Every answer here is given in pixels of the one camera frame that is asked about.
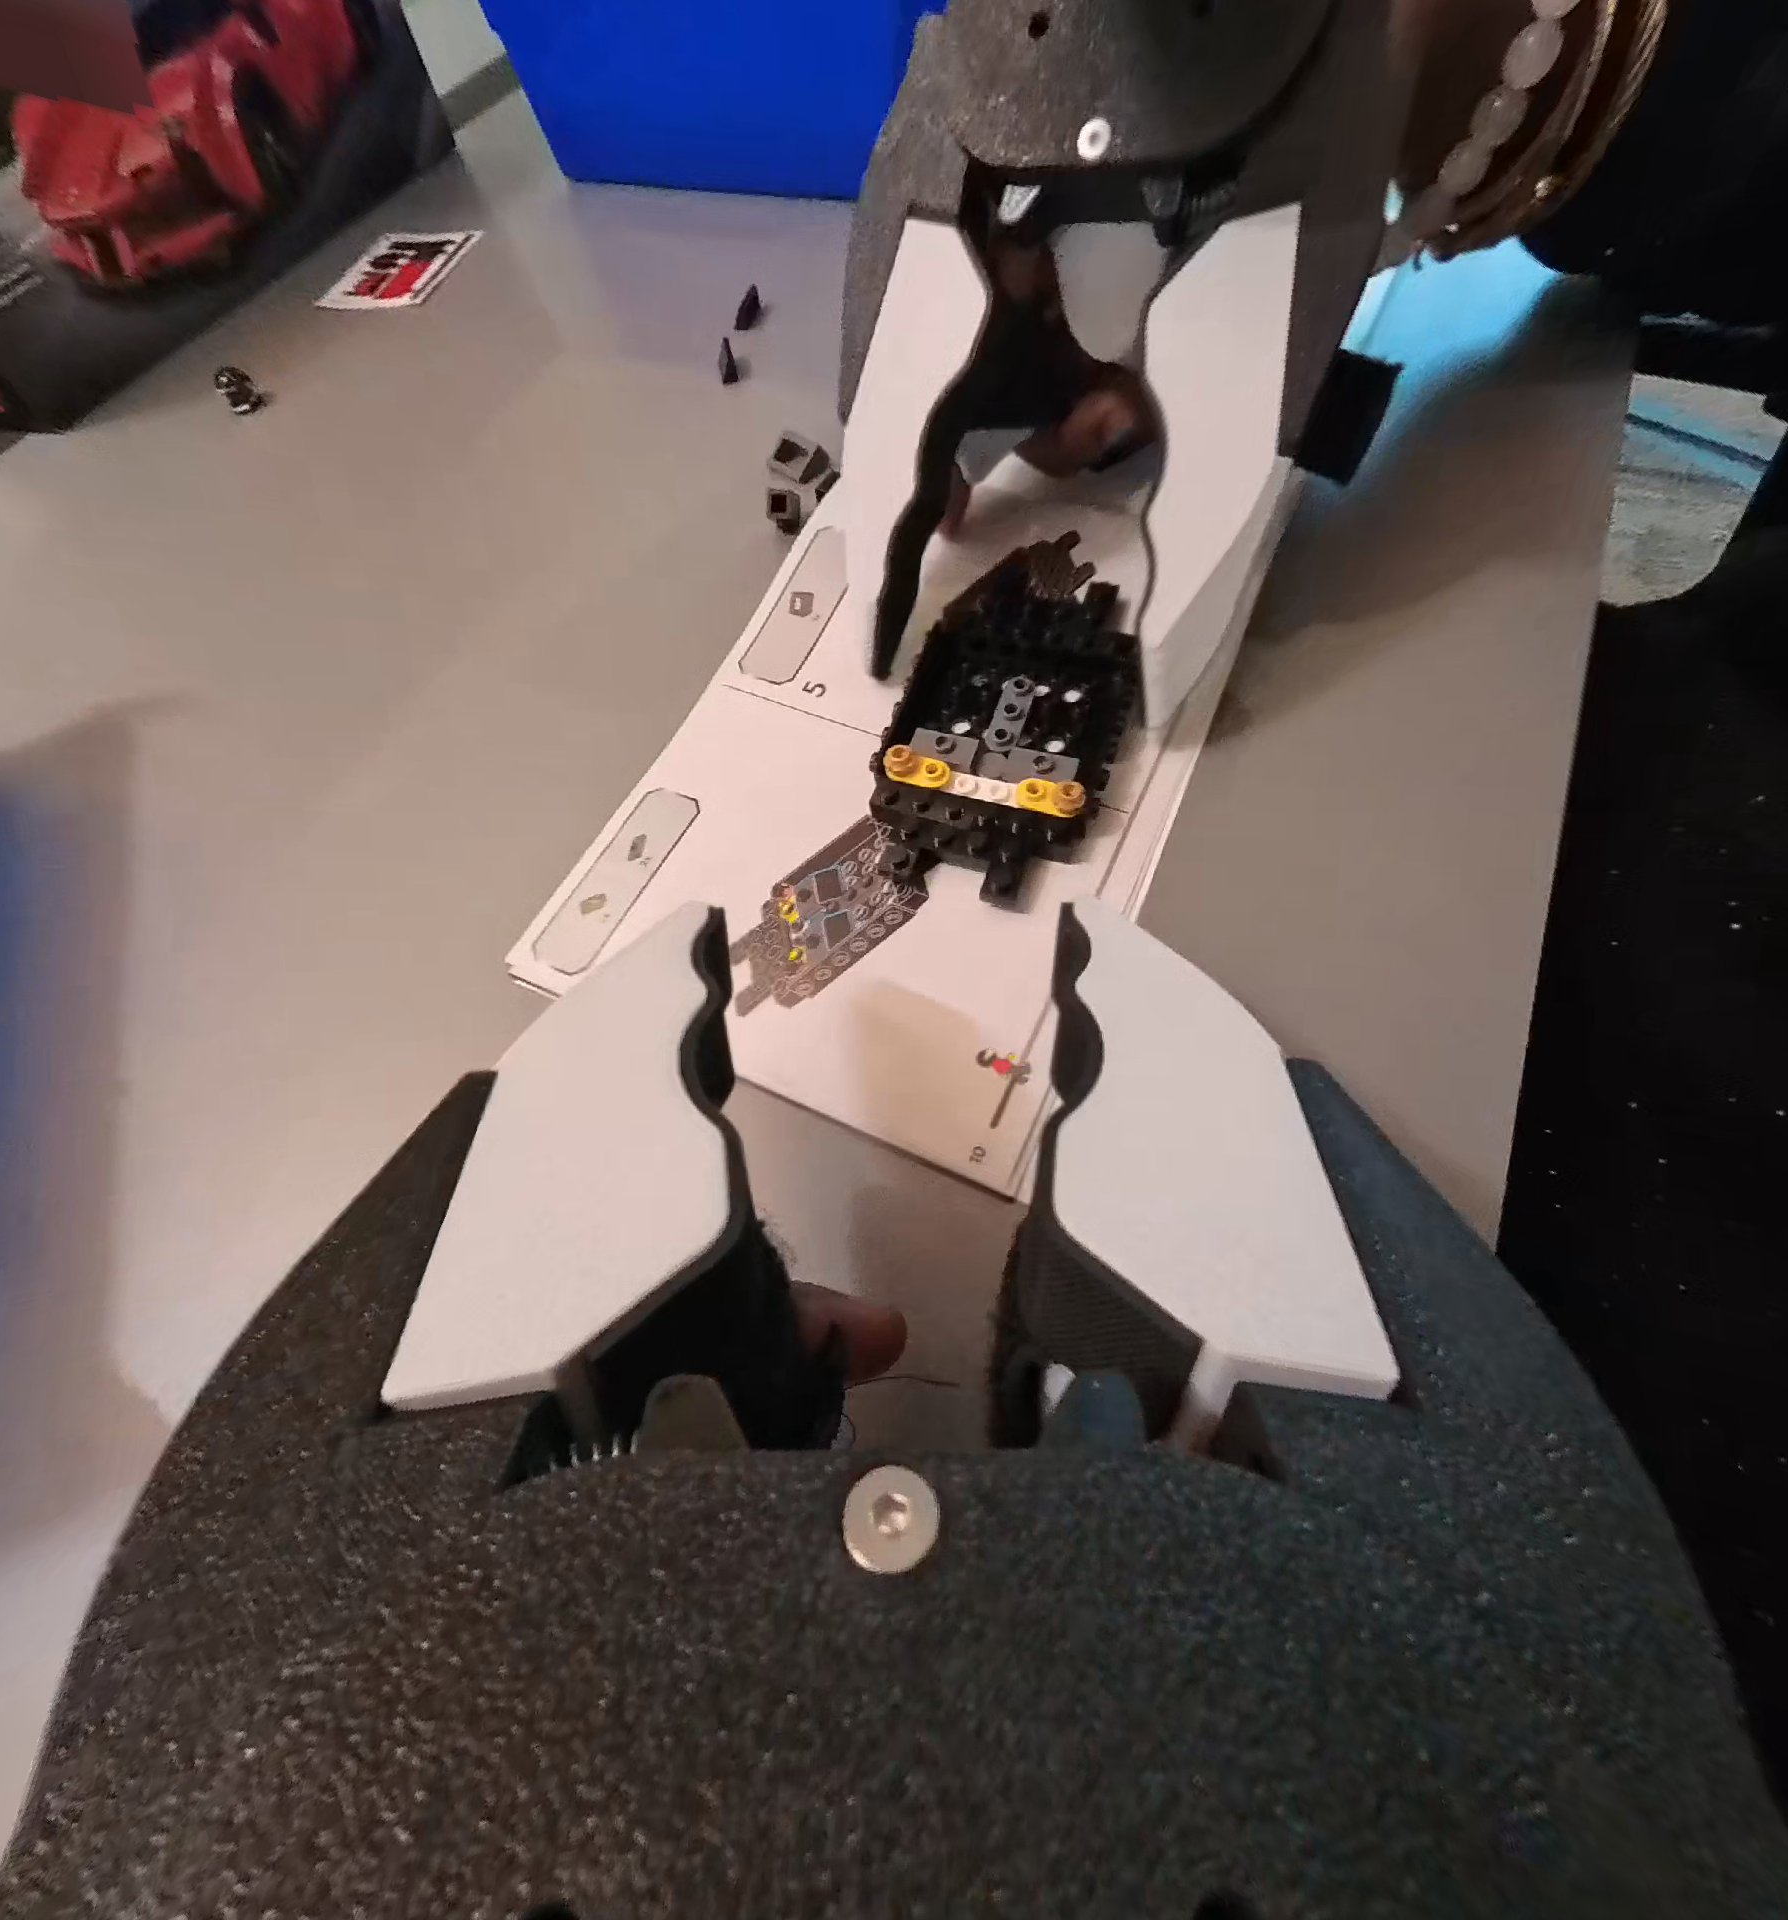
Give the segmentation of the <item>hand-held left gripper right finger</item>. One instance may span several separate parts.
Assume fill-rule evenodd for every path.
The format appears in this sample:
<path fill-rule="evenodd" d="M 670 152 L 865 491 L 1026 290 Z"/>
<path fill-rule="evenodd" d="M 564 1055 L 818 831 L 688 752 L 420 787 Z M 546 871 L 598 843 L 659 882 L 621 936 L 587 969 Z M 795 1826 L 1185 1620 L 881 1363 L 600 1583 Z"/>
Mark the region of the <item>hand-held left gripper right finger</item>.
<path fill-rule="evenodd" d="M 1050 1012 L 994 1444 L 1039 1447 L 1100 1397 L 1171 1453 L 1213 1453 L 1243 1389 L 1389 1403 L 1401 1367 L 1265 1025 L 1098 900 L 1059 914 Z"/>

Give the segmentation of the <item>brown gold bangle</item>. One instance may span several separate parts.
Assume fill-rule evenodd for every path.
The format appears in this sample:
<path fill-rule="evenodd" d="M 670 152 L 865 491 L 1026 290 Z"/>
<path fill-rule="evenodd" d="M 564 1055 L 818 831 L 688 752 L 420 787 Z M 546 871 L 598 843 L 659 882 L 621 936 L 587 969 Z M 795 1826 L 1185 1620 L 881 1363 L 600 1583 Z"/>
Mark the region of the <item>brown gold bangle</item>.
<path fill-rule="evenodd" d="M 1584 189 L 1642 99 L 1670 13 L 1668 3 L 1531 5 L 1437 178 L 1440 258 L 1518 239 Z"/>

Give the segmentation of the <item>black lego car chassis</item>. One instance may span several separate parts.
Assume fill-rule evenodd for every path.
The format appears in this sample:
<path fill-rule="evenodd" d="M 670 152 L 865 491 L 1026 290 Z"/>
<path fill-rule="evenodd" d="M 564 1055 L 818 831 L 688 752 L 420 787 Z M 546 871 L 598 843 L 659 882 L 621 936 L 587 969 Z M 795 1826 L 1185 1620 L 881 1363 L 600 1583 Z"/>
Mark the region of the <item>black lego car chassis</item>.
<path fill-rule="evenodd" d="M 1071 861 L 1142 719 L 1137 639 L 1080 533 L 1013 547 L 939 611 L 872 763 L 881 873 L 941 861 L 1017 907 L 1039 861 Z"/>

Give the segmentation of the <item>white lego instruction booklet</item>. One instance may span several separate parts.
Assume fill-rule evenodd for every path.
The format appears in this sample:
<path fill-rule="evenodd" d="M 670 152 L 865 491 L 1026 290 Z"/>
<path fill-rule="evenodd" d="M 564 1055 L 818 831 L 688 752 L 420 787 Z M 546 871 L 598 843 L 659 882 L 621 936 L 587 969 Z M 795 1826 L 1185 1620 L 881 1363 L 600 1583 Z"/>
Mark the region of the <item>white lego instruction booklet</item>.
<path fill-rule="evenodd" d="M 1049 1113 L 1059 909 L 1087 891 L 1126 917 L 1142 909 L 1265 561 L 1210 585 L 1207 671 L 1169 728 L 1130 733 L 1076 857 L 1039 861 L 1017 907 L 984 904 L 963 863 L 887 909 L 860 891 L 869 756 L 901 682 L 867 673 L 844 571 L 835 495 L 507 969 L 561 994 L 675 907 L 719 907 L 741 1079 L 1016 1196 Z"/>

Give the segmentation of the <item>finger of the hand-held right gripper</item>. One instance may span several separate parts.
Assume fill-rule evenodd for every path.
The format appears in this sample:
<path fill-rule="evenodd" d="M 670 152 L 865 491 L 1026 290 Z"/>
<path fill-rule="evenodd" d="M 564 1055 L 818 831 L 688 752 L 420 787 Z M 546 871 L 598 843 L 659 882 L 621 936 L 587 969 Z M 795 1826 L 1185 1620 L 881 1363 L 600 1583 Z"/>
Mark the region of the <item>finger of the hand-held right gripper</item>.
<path fill-rule="evenodd" d="M 1223 682 L 1301 486 L 1279 449 L 1303 211 L 1228 221 L 1149 297 L 1142 371 L 1162 464 L 1142 517 L 1148 723 Z"/>
<path fill-rule="evenodd" d="M 850 594 L 876 682 L 896 673 L 958 453 L 995 371 L 998 290 L 984 262 L 963 227 L 910 218 L 844 431 Z"/>

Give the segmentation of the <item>red black white sticker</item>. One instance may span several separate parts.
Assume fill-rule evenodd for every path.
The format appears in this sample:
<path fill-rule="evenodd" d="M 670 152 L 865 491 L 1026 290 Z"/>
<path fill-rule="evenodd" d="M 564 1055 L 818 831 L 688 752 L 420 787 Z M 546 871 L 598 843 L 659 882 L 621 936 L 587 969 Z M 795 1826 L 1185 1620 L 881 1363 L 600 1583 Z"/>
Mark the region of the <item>red black white sticker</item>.
<path fill-rule="evenodd" d="M 419 308 L 481 242 L 482 228 L 384 232 L 314 306 L 341 316 Z"/>

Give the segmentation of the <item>red car lego box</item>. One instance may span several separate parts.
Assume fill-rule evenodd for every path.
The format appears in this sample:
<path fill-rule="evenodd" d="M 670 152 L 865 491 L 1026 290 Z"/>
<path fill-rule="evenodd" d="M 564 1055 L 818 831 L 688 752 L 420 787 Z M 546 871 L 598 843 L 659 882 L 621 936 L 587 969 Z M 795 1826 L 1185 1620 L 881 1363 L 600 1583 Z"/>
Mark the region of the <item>red car lego box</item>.
<path fill-rule="evenodd" d="M 131 5 L 144 96 L 0 84 L 0 431 L 62 432 L 453 149 L 403 5 Z"/>

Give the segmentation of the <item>person's right hand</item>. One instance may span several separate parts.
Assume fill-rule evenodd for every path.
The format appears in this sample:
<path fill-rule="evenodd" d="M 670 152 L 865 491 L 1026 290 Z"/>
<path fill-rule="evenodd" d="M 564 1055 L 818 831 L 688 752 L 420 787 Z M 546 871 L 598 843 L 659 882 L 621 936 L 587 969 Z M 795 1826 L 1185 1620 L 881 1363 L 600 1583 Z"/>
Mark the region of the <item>person's right hand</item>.
<path fill-rule="evenodd" d="M 1151 445 L 1160 428 L 1139 371 L 1087 349 L 1049 351 L 1033 366 L 1017 366 L 1004 396 L 965 426 L 936 527 L 947 537 L 961 533 L 975 484 L 966 462 L 984 470 L 998 445 L 1044 476 L 1073 477 L 1117 465 Z"/>

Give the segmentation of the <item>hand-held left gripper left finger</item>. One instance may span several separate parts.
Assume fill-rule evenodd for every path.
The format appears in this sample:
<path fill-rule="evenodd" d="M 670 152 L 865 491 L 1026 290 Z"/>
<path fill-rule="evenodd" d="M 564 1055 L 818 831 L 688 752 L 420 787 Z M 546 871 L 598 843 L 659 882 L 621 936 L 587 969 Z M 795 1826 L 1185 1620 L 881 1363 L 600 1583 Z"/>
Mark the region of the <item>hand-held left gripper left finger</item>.
<path fill-rule="evenodd" d="M 721 909 L 683 904 L 575 981 L 497 1065 L 380 1400 L 554 1393 L 617 1414 L 619 1344 L 738 1249 Z"/>

